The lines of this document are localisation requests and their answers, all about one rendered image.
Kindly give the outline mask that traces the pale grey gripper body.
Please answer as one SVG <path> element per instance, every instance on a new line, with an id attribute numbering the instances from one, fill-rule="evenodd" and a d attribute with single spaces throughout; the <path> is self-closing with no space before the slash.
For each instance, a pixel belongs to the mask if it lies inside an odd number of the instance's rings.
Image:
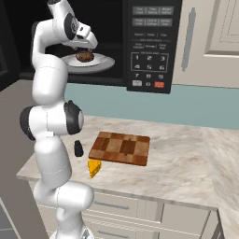
<path id="1" fill-rule="evenodd" d="M 77 35 L 73 40 L 73 49 L 95 49 L 97 45 L 98 41 L 92 31 L 89 31 L 86 34 L 77 31 Z"/>

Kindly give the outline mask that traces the grey microwave turntable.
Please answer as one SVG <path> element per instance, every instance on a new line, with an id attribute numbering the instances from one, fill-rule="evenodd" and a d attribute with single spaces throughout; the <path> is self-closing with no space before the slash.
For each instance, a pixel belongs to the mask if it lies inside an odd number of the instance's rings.
<path id="1" fill-rule="evenodd" d="M 109 68 L 111 68 L 114 64 L 115 64 L 115 60 L 112 59 L 111 57 L 105 56 L 103 54 L 102 55 L 102 59 L 101 62 L 97 65 L 94 66 L 88 66 L 88 67 L 73 67 L 68 65 L 67 63 L 67 69 L 69 73 L 72 74 L 92 74 L 92 73 L 98 73 L 98 72 L 102 72 L 105 71 Z"/>

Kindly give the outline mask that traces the black microwave oven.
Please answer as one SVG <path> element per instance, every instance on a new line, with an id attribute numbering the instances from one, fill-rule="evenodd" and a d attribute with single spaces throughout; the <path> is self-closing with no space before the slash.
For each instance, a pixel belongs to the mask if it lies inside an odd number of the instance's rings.
<path id="1" fill-rule="evenodd" d="M 32 79 L 32 25 L 51 18 L 48 0 L 3 0 L 21 65 Z M 170 93 L 183 0 L 68 0 L 79 21 L 89 25 L 98 46 L 112 58 L 109 69 L 79 73 L 69 68 L 68 82 L 126 87 L 127 91 Z"/>

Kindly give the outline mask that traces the black microwave door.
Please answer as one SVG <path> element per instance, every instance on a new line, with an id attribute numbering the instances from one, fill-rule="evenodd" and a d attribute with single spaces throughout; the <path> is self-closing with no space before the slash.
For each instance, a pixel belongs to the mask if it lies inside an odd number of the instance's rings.
<path id="1" fill-rule="evenodd" d="M 0 91 L 30 65 L 31 26 L 27 0 L 0 0 Z"/>

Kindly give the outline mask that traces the black condiment shaker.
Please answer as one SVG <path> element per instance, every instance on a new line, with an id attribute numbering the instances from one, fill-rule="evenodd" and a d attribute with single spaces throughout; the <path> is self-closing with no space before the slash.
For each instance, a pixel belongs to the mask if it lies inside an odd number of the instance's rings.
<path id="1" fill-rule="evenodd" d="M 74 151 L 75 151 L 75 156 L 76 157 L 82 157 L 83 154 L 84 154 L 83 147 L 82 147 L 82 145 L 81 145 L 79 140 L 75 141 Z"/>

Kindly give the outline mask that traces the checkered wooden cutting board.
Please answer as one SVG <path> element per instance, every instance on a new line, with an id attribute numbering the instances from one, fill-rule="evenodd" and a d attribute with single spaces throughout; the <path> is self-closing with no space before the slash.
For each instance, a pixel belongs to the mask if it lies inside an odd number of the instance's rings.
<path id="1" fill-rule="evenodd" d="M 91 160 L 146 166 L 148 136 L 100 132 L 89 153 Z"/>

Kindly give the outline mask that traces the yellow cheese wedge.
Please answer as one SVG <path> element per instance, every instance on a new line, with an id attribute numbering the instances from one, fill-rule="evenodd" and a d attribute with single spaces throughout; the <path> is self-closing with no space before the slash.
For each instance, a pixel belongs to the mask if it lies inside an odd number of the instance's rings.
<path id="1" fill-rule="evenodd" d="M 90 172 L 90 177 L 94 177 L 99 172 L 101 167 L 102 167 L 102 164 L 100 161 L 89 159 L 88 168 Z"/>

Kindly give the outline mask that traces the white plate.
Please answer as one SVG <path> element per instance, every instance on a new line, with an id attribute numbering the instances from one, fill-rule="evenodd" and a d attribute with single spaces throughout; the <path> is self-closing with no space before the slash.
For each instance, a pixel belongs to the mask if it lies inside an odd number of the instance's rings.
<path id="1" fill-rule="evenodd" d="M 102 55 L 95 53 L 94 59 L 92 61 L 83 63 L 83 62 L 79 61 L 75 55 L 69 55 L 65 58 L 65 62 L 68 65 L 73 66 L 73 67 L 80 67 L 80 66 L 88 67 L 88 66 L 94 66 L 94 65 L 99 64 L 101 62 L 101 59 L 102 59 Z"/>

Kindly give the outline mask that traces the beige drawer front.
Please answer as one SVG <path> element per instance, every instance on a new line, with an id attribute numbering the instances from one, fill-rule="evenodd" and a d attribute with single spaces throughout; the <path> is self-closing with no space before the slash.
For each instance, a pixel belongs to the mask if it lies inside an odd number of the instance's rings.
<path id="1" fill-rule="evenodd" d="M 134 226 L 129 222 L 120 222 L 111 218 L 98 218 L 91 215 L 83 216 L 85 224 L 89 227 L 95 239 L 119 239 L 99 234 L 97 231 L 112 232 L 128 235 L 130 239 L 159 239 L 160 233 L 142 226 Z"/>
<path id="2" fill-rule="evenodd" d="M 98 201 L 98 202 L 103 202 L 108 204 L 119 204 L 119 205 L 125 205 L 125 206 L 128 205 L 131 207 L 131 209 L 123 210 L 123 209 L 102 206 L 102 205 L 97 205 L 92 203 L 90 210 L 113 214 L 113 215 L 120 215 L 120 216 L 125 216 L 130 218 L 136 217 L 136 213 L 137 213 L 136 199 L 130 199 L 127 197 L 95 192 L 93 201 Z"/>

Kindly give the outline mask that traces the beige base cupboard door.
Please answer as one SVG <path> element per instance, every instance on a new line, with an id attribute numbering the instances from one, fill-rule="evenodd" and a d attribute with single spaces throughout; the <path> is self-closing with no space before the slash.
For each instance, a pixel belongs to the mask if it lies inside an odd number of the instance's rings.
<path id="1" fill-rule="evenodd" d="M 217 225 L 214 211 L 166 204 L 159 239 L 212 239 Z"/>

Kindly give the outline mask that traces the beige wall cupboard door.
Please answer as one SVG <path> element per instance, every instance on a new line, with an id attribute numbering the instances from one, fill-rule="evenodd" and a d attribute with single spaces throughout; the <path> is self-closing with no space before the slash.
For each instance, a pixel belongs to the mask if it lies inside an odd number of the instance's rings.
<path id="1" fill-rule="evenodd" d="M 182 71 L 189 14 L 196 20 L 188 68 Z M 173 83 L 239 88 L 239 0 L 183 0 Z"/>

